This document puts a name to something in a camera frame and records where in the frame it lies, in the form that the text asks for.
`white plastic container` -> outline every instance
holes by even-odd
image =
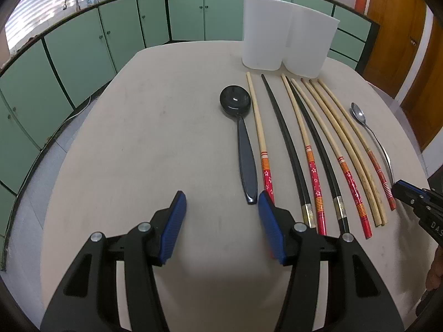
[[[284,57],[294,4],[280,0],[244,0],[243,64],[278,70]]]
[[[292,24],[283,63],[299,76],[318,77],[337,30],[337,19],[293,4]]]

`ladle handle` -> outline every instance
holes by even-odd
[[[238,132],[238,164],[240,166],[241,182],[248,204],[257,203],[257,170],[254,154],[249,141],[246,125],[241,116],[237,118]]]

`tiled floor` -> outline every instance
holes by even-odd
[[[422,166],[419,145],[398,103],[378,88],[374,90],[397,117],[416,149]],[[57,138],[32,176],[12,227],[7,256],[7,271],[1,273],[6,286],[30,320],[40,326],[44,314],[40,286],[40,252],[46,210],[58,172],[80,126],[96,103],[93,100]]]

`blue gripper pad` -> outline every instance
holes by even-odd
[[[183,218],[185,217],[186,196],[183,192],[180,191],[178,193],[177,200],[175,203],[173,202],[170,208],[172,208],[172,212],[161,237],[159,260],[162,264],[165,264],[166,260],[172,256],[172,251],[176,245],[177,236],[179,235]]]
[[[266,199],[266,193],[266,191],[263,191],[258,199],[258,214],[264,225],[264,230],[274,257],[278,259],[280,264],[284,265],[286,261],[286,253],[284,252],[283,233],[280,230],[271,206]]]

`window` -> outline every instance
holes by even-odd
[[[63,3],[64,0],[21,0],[5,25],[9,48],[13,48],[34,28],[61,11]],[[68,0],[66,4],[73,6],[75,0]]]

